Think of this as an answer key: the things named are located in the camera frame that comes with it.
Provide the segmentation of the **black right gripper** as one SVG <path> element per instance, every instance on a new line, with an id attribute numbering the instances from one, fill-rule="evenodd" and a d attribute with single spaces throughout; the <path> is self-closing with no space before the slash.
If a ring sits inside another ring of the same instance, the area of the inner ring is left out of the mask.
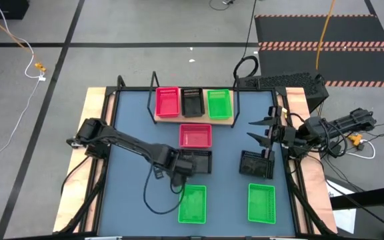
<path id="1" fill-rule="evenodd" d="M 268 110 L 268 117 L 249 123 L 250 125 L 269 126 L 265 132 L 266 137 L 254 133 L 247 133 L 250 137 L 254 138 L 261 147 L 266 148 L 265 156 L 269 154 L 268 150 L 272 150 L 274 142 L 284 144 L 287 147 L 293 145 L 295 130 L 288 122 L 288 114 L 282 113 L 281 108 L 282 106 L 271 106 Z"/>

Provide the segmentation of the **wooden shelf with black frame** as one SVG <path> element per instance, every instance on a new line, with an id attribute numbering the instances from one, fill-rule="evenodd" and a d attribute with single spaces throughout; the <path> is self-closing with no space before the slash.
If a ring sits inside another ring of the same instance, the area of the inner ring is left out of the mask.
<path id="1" fill-rule="evenodd" d="M 147 111 L 149 112 L 151 119 L 154 124 L 157 123 L 196 123 L 196 124 L 212 124 L 212 125 L 228 125 L 230 128 L 234 128 L 239 114 L 240 114 L 240 89 L 239 89 L 239 77 L 236 76 L 233 86 L 228 87 L 203 87 L 203 98 L 205 101 L 204 108 L 205 108 L 205 114 L 202 117 L 190 117 L 186 118 L 181 115 L 181 104 L 179 104 L 179 115 L 177 117 L 158 117 L 156 115 L 156 107 L 153 109 L 151 108 L 151 100 L 156 100 L 156 97 L 153 97 L 153 92 L 156 91 L 156 88 L 160 87 L 159 80 L 156 74 L 156 71 L 152 72 L 151 76 L 151 83 L 149 86 L 149 94 L 147 99 Z M 231 100 L 231 110 L 233 113 L 232 117 L 229 117 L 228 119 L 210 119 L 208 115 L 208 106 L 207 106 L 207 92 L 208 90 L 219 90 L 219 89 L 228 89 L 230 100 Z M 181 102 L 181 88 L 178 90 L 178 102 Z"/>

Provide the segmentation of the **black plastic basket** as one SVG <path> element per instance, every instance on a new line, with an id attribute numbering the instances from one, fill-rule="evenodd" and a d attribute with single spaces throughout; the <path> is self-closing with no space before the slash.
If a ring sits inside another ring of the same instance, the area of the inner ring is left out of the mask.
<path id="1" fill-rule="evenodd" d="M 261 153 L 242 150 L 239 166 L 240 174 L 272 179 L 275 154 L 272 150 L 268 150 L 268 152 L 269 154 L 265 156 L 265 149 Z"/>
<path id="2" fill-rule="evenodd" d="M 203 89 L 181 89 L 181 111 L 184 117 L 202 117 L 205 114 Z"/>
<path id="3" fill-rule="evenodd" d="M 182 160 L 192 162 L 194 174 L 211 174 L 212 151 L 182 149 L 180 150 L 180 153 Z"/>

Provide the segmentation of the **black floor box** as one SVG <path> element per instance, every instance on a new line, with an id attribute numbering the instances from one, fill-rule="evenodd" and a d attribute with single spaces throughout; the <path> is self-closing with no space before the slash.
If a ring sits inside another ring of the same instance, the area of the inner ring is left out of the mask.
<path id="1" fill-rule="evenodd" d="M 0 0 L 0 10 L 6 19 L 22 20 L 28 8 L 29 0 Z"/>

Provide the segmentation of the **black striped floor ramp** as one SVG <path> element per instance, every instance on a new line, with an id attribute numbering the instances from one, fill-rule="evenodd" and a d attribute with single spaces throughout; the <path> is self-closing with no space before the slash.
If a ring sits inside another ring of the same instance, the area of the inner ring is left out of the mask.
<path id="1" fill-rule="evenodd" d="M 320 73 L 330 87 L 384 87 L 384 29 L 376 15 L 258 15 L 264 75 Z"/>

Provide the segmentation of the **yellow power plug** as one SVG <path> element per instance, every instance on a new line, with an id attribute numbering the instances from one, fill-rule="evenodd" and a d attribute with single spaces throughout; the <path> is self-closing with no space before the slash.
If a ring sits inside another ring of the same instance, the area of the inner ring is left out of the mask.
<path id="1" fill-rule="evenodd" d="M 352 146 L 357 149 L 358 151 L 362 151 L 364 149 L 364 140 L 363 136 L 361 134 L 350 134 L 347 136 L 347 138 L 352 143 Z"/>

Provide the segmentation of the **white sheet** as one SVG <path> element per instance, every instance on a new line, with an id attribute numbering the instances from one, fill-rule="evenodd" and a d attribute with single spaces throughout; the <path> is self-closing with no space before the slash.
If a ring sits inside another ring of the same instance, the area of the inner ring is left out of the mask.
<path id="1" fill-rule="evenodd" d="M 330 180 L 326 180 L 326 185 L 329 193 L 329 198 L 342 196 L 339 192 L 345 194 L 352 194 L 353 191 L 348 190 Z M 355 218 L 356 218 L 356 209 L 344 209 L 344 210 L 334 210 L 333 211 L 336 226 L 348 233 L 354 234 L 355 231 Z"/>

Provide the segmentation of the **red plastic basket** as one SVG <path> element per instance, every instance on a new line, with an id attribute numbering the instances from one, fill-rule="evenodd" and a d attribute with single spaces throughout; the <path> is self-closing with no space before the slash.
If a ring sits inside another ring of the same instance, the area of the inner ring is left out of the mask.
<path id="1" fill-rule="evenodd" d="M 180 114 L 178 87 L 156 89 L 155 114 L 161 118 L 177 117 Z"/>
<path id="2" fill-rule="evenodd" d="M 180 124 L 179 146 L 182 148 L 210 148 L 212 126 L 210 124 Z"/>

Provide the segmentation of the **green plastic basket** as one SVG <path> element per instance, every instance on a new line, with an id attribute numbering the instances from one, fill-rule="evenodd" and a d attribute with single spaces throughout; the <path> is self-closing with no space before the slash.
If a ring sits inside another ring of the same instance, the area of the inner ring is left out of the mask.
<path id="1" fill-rule="evenodd" d="M 178 222 L 184 224 L 205 224 L 207 221 L 207 187 L 186 185 L 178 208 Z"/>
<path id="2" fill-rule="evenodd" d="M 233 115 L 230 91 L 228 89 L 208 90 L 207 104 L 208 115 L 212 120 L 228 119 Z"/>
<path id="3" fill-rule="evenodd" d="M 249 184 L 247 218 L 250 222 L 276 224 L 276 192 L 274 186 Z"/>

